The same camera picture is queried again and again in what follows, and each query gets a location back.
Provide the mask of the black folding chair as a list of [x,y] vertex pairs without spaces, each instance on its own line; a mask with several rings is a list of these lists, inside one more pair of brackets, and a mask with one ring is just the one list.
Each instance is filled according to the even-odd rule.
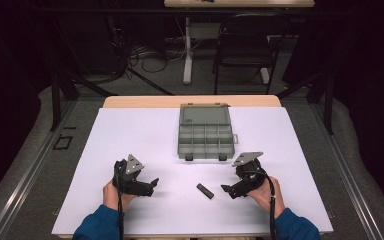
[[220,25],[212,72],[214,94],[218,93],[221,67],[253,68],[257,74],[268,69],[265,93],[268,94],[276,70],[280,46],[291,21],[281,14],[240,13]]

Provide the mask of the black metal stand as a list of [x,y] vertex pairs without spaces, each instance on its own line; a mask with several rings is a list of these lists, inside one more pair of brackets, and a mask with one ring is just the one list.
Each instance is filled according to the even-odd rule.
[[331,74],[315,73],[310,77],[300,81],[298,84],[288,87],[286,90],[277,94],[279,99],[283,99],[292,93],[298,91],[305,85],[310,84],[305,99],[308,103],[319,103],[321,98],[324,98],[323,104],[323,125],[329,134],[333,134],[332,130],[332,108],[333,108],[333,95],[334,95],[334,79]]
[[55,131],[62,121],[61,111],[61,98],[60,94],[63,93],[69,101],[76,101],[80,97],[79,91],[76,89],[75,84],[78,83],[86,88],[98,93],[103,97],[114,96],[107,90],[97,86],[83,76],[74,73],[71,70],[62,70],[54,73],[51,81],[52,93],[52,126],[51,131]]

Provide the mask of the desk with white legs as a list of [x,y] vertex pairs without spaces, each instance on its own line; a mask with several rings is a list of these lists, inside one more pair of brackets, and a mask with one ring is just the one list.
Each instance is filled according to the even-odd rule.
[[[245,9],[305,9],[314,6],[314,0],[164,0],[164,6],[174,10],[227,10],[233,8]],[[218,22],[193,22],[185,18],[185,65],[183,83],[192,82],[193,52],[192,39],[216,39],[220,24]]]

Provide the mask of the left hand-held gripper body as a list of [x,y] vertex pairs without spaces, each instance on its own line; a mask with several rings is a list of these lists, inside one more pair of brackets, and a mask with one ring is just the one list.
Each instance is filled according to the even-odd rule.
[[127,159],[117,161],[114,165],[113,186],[121,194],[150,197],[154,193],[154,182],[137,180],[144,165],[132,154]]

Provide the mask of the person's right hand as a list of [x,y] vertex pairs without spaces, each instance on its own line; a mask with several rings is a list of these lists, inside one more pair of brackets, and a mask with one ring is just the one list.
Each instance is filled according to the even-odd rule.
[[272,212],[275,219],[277,219],[286,209],[279,181],[272,176],[270,176],[269,180],[266,180],[259,188],[250,191],[248,195],[268,213],[272,211],[271,197],[274,196],[275,205]]

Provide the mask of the black usb stick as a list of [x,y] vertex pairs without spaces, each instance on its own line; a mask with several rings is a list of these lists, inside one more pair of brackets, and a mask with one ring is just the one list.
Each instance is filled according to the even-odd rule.
[[212,193],[210,190],[208,190],[204,185],[201,183],[197,184],[197,189],[201,191],[207,198],[212,199],[214,197],[214,193]]

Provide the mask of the person's left hand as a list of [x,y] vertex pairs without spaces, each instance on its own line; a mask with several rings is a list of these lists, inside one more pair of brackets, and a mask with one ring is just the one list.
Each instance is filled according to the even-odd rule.
[[135,195],[130,194],[122,194],[119,196],[117,189],[111,181],[103,187],[103,204],[110,209],[126,212],[130,203],[135,198]]

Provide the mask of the clear grey compartment box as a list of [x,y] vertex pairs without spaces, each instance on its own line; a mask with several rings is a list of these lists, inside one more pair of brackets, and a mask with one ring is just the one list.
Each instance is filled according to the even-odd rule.
[[185,161],[231,159],[235,154],[235,141],[229,105],[182,104],[177,153]]

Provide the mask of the metal floor rail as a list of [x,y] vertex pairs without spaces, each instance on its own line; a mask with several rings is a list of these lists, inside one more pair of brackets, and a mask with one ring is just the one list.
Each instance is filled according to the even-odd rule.
[[0,182],[0,240],[6,235],[19,209],[40,174],[48,153],[69,118],[76,101],[64,103],[60,120],[54,130],[52,127],[52,106],[48,100],[42,101],[38,118],[15,160]]
[[360,220],[360,223],[365,231],[368,240],[384,240],[374,217],[369,209],[369,206],[362,195],[362,192],[352,175],[352,172],[346,162],[346,159],[339,148],[339,145],[333,135],[326,129],[323,120],[323,113],[317,104],[310,104],[310,109],[316,118],[317,124],[328,142],[330,149],[333,152],[333,161],[335,163],[337,172],[339,173],[344,187],[350,197],[353,208]]

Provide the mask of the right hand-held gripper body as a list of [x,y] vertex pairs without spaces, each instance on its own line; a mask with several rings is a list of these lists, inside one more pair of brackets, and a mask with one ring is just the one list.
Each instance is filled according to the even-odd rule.
[[262,155],[262,152],[244,152],[233,162],[232,166],[240,181],[227,187],[227,193],[232,199],[246,196],[264,183],[267,173],[258,160]]

